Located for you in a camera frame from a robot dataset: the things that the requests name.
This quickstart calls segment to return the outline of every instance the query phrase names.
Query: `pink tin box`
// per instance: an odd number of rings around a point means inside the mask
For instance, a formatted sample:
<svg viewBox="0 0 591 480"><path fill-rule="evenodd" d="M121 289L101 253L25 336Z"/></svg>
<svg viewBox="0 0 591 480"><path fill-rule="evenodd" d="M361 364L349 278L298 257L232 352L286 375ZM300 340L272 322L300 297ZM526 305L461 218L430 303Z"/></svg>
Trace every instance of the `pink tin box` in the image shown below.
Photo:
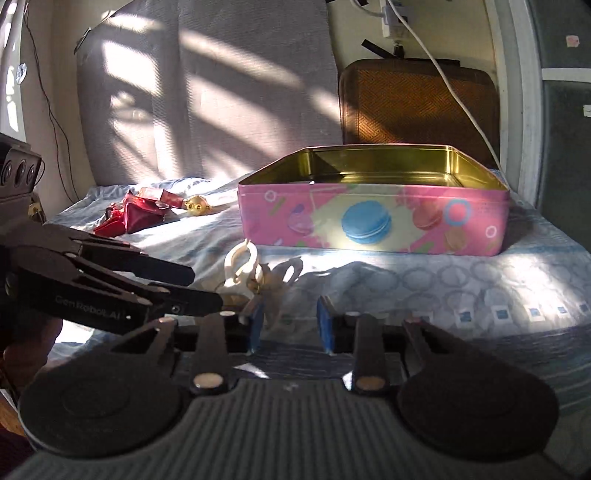
<svg viewBox="0 0 591 480"><path fill-rule="evenodd" d="M259 245L496 255L509 191L444 145L306 148L238 185L244 235Z"/></svg>

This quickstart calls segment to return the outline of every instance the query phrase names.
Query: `white cable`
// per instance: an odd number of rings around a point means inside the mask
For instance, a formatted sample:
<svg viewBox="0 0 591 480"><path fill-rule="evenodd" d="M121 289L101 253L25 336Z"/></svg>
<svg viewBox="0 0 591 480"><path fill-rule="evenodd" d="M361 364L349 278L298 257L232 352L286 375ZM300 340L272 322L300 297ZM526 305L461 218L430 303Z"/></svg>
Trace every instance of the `white cable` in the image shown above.
<svg viewBox="0 0 591 480"><path fill-rule="evenodd" d="M370 15L372 17L378 17L378 18L384 17L384 14L381 12L372 12L371 10L366 10L361 5L359 5L356 0L349 0L349 1L351 2L351 5L353 5L358 10L361 10L366 15Z"/></svg>
<svg viewBox="0 0 591 480"><path fill-rule="evenodd" d="M408 23L406 22L406 20L404 19L404 17L402 17L402 15L400 15L400 13L398 13L398 10L396 10L396 6L394 5L394 2L392 2L392 0L388 0L388 3L390 5L390 8L392 10L394 10L394 13L398 17L398 20L400 20L400 23L407 28L407 30L411 33L411 35L415 38L415 40L417 40L418 44L421 46L421 48L425 51L425 53L431 59L431 61L435 65L435 68L439 72L439 75L441 75L441 78L443 79L443 81L444 81L447 89L449 90L449 93L452 94L452 97L454 98L454 100L458 103L458 105L460 107L462 107L462 110L464 110L464 112L466 113L466 115L470 119L470 122L472 122L472 124L474 125L474 127L476 128L476 130L478 130L478 133L480 133L482 139L484 140L486 146L488 147L488 150L491 151L492 158L494 158L497 168L499 168L499 170L502 171L501 162L499 162L499 157L496 156L495 149L492 148L492 145L488 141L488 138L486 137L486 134L482 131L482 128L480 128L480 125L478 125L478 122L472 116L472 114L470 113L470 110L468 110L468 107L466 105L464 105L464 103L458 97L457 93L453 90L451 84L449 83L449 80L447 79L447 76L445 75L445 73L443 73L443 70L439 66L437 60L435 60L435 58L433 57L433 55L431 55L431 52L429 52L427 50L427 47L425 46L425 44L423 43L423 41L418 37L418 35L414 32L414 30L412 28L410 28L410 25L408 25ZM366 9L362 8L359 5L358 5L358 7L361 10L363 10L364 12L368 13L368 11Z"/></svg>

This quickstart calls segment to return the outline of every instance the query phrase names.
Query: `bed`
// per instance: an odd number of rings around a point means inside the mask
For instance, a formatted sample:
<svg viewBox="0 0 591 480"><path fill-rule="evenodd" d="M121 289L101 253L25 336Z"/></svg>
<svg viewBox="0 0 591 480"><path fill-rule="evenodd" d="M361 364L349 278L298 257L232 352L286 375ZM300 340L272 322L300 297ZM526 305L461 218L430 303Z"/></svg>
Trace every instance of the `bed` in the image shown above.
<svg viewBox="0 0 591 480"><path fill-rule="evenodd" d="M194 286L214 290L223 281L226 253L243 240L237 182L153 184L185 197L205 194L228 207L120 239L192 266ZM52 222L89 231L128 189L139 186L95 187ZM561 413L548 455L572 473L591 466L591 255L516 194L503 251L492 258L286 247L259 252L273 269L299 259L303 270L285 292L277 321L263 332L260 352L239 362L248 375L346 378L350 359L329 358L320 349L315 312L321 294L340 311L372 313L388 323L412 314L547 381ZM51 359L79 354L108 337L67 324Z"/></svg>

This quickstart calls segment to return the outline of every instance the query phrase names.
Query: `beige wall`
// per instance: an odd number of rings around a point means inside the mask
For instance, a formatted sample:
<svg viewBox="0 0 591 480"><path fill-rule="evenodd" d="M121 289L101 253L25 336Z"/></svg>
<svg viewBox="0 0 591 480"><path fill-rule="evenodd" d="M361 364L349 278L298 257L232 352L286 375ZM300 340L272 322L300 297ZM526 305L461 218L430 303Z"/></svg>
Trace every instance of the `beige wall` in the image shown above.
<svg viewBox="0 0 591 480"><path fill-rule="evenodd" d="M127 2L54 0L51 52L55 111L70 138L73 174L81 195L93 185L93 177L80 126L73 50L87 28L96 26L105 12L117 10ZM484 70L496 80L491 33L483 0L406 0L404 3L412 6L413 26L435 56L459 59L463 66ZM328 5L333 48L339 68L357 59L375 58L361 47L364 38L392 51L392 40L382 37L379 19L356 11L349 0L335 0ZM379 10L379 0L370 0L369 7ZM408 57L425 56L410 38L404 41L404 47Z"/></svg>
<svg viewBox="0 0 591 480"><path fill-rule="evenodd" d="M44 87L52 99L53 78L51 69L51 26L52 0L32 0L29 6L29 26L35 37L39 53L41 76ZM56 163L56 145L49 120L47 103L37 78L33 44L25 28L22 31L21 61L28 66L27 77L21 85L22 113L25 122L27 142L31 148L43 156L46 172L37 186L37 193L46 213L50 216L68 207L69 202L61 186Z"/></svg>

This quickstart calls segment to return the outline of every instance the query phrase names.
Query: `gold bell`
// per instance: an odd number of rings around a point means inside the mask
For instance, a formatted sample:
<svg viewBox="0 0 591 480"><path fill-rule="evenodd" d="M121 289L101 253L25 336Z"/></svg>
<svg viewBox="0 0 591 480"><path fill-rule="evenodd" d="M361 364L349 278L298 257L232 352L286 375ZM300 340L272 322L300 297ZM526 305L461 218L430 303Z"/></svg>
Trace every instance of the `gold bell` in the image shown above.
<svg viewBox="0 0 591 480"><path fill-rule="evenodd" d="M194 197L185 200L184 204L189 215L192 216L205 215L212 209L205 197L202 197L201 195L195 195Z"/></svg>

